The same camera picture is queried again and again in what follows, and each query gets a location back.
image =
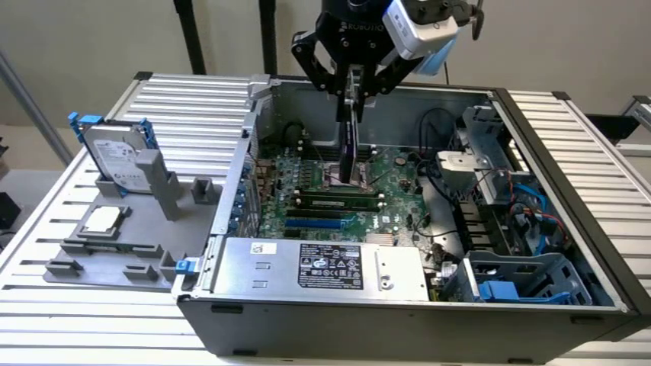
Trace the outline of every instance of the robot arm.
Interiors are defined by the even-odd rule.
[[[435,75],[459,27],[471,22],[478,39],[484,12],[463,0],[323,0],[315,31],[294,35],[293,54],[307,77],[337,96],[342,181],[349,182],[355,165],[357,123],[367,99],[389,94],[417,69]],[[333,58],[334,74],[317,59],[318,42]],[[378,72],[379,65],[386,67]]]

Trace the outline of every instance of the slotted metal surface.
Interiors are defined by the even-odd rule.
[[[202,175],[223,185],[251,112],[250,82],[251,78],[154,74],[131,83],[107,119],[146,117],[179,180]]]
[[[155,123],[159,136],[163,125],[182,126]],[[178,148],[181,159],[185,151],[195,151],[193,145]],[[170,154],[166,160],[182,161]],[[202,172],[189,169],[189,175]],[[0,364],[287,364],[282,360],[211,355],[170,294],[43,281],[45,263],[57,256],[59,242],[71,235],[98,194],[97,177],[95,165],[83,151],[0,254]],[[637,250],[634,242],[621,245]],[[640,269],[651,274],[646,262]],[[642,282],[651,288],[651,280]],[[624,342],[588,343],[549,365],[642,366],[650,360],[651,330],[645,330]],[[293,364],[406,363],[297,360]]]
[[[577,193],[651,293],[651,190],[570,101],[512,91]]]

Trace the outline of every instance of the white wall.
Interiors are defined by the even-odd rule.
[[[466,30],[449,60],[453,84],[564,90],[594,113],[617,113],[632,95],[651,94],[650,0],[488,0],[485,7],[482,39]],[[319,9],[321,0],[278,0],[281,73],[302,74],[290,41],[314,27]],[[195,0],[195,13],[209,72],[262,72],[258,1]],[[191,71],[173,0],[0,0],[0,47],[62,126],[71,110],[106,113],[137,71]],[[0,110],[0,124],[30,124],[2,85]]]

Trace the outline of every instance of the black pole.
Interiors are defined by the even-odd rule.
[[[277,60],[277,0],[258,0],[263,36],[265,73],[278,75]]]
[[[174,7],[182,21],[183,38],[186,39],[187,55],[191,58],[193,73],[206,75],[205,54],[202,53],[202,42],[197,30],[195,11],[193,0],[174,0]]]

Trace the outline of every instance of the warning label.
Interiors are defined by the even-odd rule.
[[[302,244],[298,284],[309,288],[363,290],[362,248]]]

